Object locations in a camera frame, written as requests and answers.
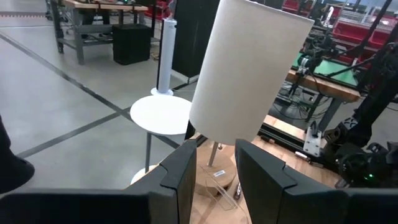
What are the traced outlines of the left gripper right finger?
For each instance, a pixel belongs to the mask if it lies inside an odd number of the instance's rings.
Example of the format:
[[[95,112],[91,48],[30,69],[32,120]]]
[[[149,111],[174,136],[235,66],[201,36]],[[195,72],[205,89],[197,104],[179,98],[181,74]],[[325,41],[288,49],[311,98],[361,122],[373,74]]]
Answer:
[[[235,159],[253,224],[398,224],[398,189],[334,189],[243,139]]]

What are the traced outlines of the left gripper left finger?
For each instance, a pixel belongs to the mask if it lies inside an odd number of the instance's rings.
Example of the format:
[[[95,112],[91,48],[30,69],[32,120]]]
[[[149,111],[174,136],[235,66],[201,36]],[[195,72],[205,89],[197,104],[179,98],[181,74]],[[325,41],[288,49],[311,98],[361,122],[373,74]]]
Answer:
[[[197,144],[185,141],[126,189],[25,189],[0,199],[0,224],[189,224]]]

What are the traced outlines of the clear plastic bin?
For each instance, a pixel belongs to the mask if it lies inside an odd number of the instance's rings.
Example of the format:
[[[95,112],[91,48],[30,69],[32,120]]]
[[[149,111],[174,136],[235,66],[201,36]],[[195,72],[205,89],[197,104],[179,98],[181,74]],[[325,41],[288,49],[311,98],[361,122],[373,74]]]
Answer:
[[[223,187],[225,175],[214,177],[198,167],[191,224],[252,224],[244,198],[233,198],[237,178]]]

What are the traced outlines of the white shade wooden base lamp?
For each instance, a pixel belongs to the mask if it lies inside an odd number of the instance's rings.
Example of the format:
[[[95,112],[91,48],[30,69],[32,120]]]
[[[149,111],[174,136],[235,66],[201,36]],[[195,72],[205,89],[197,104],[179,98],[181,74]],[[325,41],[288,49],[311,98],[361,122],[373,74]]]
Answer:
[[[259,120],[267,116],[314,21],[250,0],[220,0],[192,100],[189,120]],[[224,170],[222,186],[236,177],[231,155],[218,139],[198,155],[208,173]]]

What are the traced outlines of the white fan base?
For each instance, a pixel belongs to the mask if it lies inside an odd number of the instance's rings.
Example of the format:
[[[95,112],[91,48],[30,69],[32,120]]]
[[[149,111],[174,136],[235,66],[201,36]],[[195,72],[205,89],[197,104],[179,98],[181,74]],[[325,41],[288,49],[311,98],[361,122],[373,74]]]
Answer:
[[[165,18],[162,21],[157,84],[150,91],[152,95],[173,95],[173,91],[170,88],[170,80],[177,31],[176,25],[177,21],[172,18]]]

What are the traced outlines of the workbench with green mat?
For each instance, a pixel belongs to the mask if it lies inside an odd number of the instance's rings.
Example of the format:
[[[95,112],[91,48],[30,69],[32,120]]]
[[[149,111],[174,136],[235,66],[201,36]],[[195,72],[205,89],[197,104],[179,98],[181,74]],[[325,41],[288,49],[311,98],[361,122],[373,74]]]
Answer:
[[[283,111],[279,116],[290,124],[297,124],[301,128],[312,119],[319,121],[320,129],[325,130],[332,121],[335,113],[343,103],[354,103],[360,99],[360,93],[356,89],[357,81],[352,71],[345,71],[334,77],[328,78],[327,74],[338,72],[344,68],[335,62],[324,60],[317,67],[314,76],[307,75],[300,78],[295,70],[288,72],[286,80],[297,83],[299,87],[317,92],[322,99],[331,98],[330,104],[321,112],[314,112],[301,118],[299,110]]]

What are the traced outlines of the black box cabinet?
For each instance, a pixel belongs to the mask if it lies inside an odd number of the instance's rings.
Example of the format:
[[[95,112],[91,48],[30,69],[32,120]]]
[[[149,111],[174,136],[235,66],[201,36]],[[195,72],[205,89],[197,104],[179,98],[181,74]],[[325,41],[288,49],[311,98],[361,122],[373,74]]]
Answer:
[[[149,60],[152,30],[142,24],[116,24],[112,26],[113,60],[130,65]]]

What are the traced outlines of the tall black cabinet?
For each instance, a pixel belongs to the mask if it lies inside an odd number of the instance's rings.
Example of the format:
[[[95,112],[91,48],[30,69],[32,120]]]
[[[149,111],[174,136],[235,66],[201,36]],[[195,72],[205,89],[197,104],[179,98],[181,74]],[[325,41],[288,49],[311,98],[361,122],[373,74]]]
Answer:
[[[177,0],[172,69],[192,78],[200,74],[220,0]]]

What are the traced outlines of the black pole stand base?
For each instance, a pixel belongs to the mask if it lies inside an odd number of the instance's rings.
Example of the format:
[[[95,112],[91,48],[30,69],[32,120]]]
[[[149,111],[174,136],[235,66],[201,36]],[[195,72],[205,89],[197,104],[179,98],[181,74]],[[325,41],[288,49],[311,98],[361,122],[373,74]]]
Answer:
[[[11,140],[0,115],[0,194],[10,192],[28,182],[35,168],[11,151]]]

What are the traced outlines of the red plastic storage bin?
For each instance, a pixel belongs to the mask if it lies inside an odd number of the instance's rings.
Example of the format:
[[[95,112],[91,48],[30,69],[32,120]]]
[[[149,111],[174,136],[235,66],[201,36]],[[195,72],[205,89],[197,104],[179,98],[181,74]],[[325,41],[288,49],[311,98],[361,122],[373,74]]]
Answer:
[[[338,40],[360,44],[366,37],[372,37],[373,33],[368,35],[369,31],[369,26],[338,21],[333,28],[332,35]]]
[[[391,32],[374,31],[368,40],[367,46],[372,49],[381,49],[387,42]]]

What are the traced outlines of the wooden top metal workbench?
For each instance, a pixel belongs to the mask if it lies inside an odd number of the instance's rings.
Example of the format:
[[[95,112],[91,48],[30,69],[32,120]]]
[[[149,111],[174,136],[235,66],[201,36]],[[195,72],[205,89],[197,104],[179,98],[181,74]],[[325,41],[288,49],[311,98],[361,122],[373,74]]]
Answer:
[[[134,15],[134,22],[138,21],[138,14],[140,12],[146,12],[149,10],[147,6],[142,6],[136,3],[117,3],[108,2],[107,0],[46,0],[47,5],[49,5],[50,17],[53,21],[53,27],[55,32],[55,39],[57,43],[57,50],[59,53],[63,53],[64,46],[68,46],[75,50],[77,61],[80,65],[85,63],[83,48],[92,45],[103,45],[110,44],[112,40],[100,39],[93,41],[85,41],[81,37],[82,35],[89,34],[99,34],[99,33],[109,33],[112,31],[112,25],[83,25],[80,19],[81,10],[107,10],[107,11],[117,11],[118,12],[118,24],[124,24],[124,13],[132,12]],[[74,39],[67,40],[64,38],[64,31],[61,27],[61,16],[60,9],[65,6],[71,12],[71,18],[69,22],[71,23],[71,28],[73,32]]]

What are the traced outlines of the light metal clamp bracket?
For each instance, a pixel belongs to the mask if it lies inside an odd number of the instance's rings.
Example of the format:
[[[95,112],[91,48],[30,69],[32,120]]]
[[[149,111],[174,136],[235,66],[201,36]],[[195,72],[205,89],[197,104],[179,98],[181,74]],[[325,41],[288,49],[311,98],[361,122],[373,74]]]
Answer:
[[[322,132],[318,128],[316,121],[305,130],[305,140],[303,150],[315,157],[321,155]]]

